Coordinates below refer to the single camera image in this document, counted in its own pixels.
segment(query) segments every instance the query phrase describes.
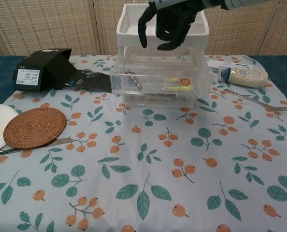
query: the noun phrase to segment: black cardboard box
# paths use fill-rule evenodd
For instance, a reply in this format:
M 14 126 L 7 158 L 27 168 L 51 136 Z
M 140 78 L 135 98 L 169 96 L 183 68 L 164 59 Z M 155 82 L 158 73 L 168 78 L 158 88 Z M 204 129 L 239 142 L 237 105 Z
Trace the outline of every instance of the black cardboard box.
M 109 75 L 76 69 L 68 60 L 69 48 L 43 49 L 32 53 L 17 65 L 14 89 L 41 92 L 71 86 L 111 92 Z

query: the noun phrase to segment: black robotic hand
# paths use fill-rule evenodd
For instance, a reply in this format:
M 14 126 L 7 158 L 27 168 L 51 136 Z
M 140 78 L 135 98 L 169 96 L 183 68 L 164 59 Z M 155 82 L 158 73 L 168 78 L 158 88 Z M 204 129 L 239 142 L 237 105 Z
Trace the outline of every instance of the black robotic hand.
M 149 2 L 149 7 L 138 20 L 138 35 L 142 46 L 147 47 L 146 23 L 155 14 L 157 15 L 157 37 L 168 41 L 158 46 L 158 50 L 171 51 L 183 43 L 197 12 L 205 8 L 201 0 L 186 0 L 161 9 L 157 9 L 154 2 Z

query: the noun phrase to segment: plastic storage box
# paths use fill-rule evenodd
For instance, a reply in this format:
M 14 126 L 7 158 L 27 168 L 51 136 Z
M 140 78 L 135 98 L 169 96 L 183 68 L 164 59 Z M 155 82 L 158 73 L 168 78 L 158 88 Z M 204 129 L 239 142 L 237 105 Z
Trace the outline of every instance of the plastic storage box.
M 147 23 L 148 47 L 142 48 L 137 23 L 147 4 L 125 4 L 117 26 L 118 55 L 110 73 L 112 93 L 128 105 L 193 108 L 212 83 L 204 55 L 207 20 L 198 13 L 185 42 L 173 51 L 158 51 L 155 17 Z

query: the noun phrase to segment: mayonnaise bottle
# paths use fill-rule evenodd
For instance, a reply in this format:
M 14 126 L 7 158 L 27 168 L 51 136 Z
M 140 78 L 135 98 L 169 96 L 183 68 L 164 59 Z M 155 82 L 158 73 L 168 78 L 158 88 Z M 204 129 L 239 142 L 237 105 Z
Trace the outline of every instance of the mayonnaise bottle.
M 225 82 L 254 88 L 264 87 L 268 73 L 260 70 L 219 67 L 219 77 Z

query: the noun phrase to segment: product label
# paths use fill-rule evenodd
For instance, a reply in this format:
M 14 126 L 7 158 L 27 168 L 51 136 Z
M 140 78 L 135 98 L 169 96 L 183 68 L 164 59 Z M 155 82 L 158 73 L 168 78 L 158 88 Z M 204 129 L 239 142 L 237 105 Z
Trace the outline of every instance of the product label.
M 36 86 L 38 84 L 39 70 L 18 69 L 16 84 Z
M 242 77 L 248 80 L 258 80 L 258 79 L 261 79 L 263 76 L 263 72 L 258 71 L 258 70 L 240 69 L 238 73 L 239 75 L 241 75 Z

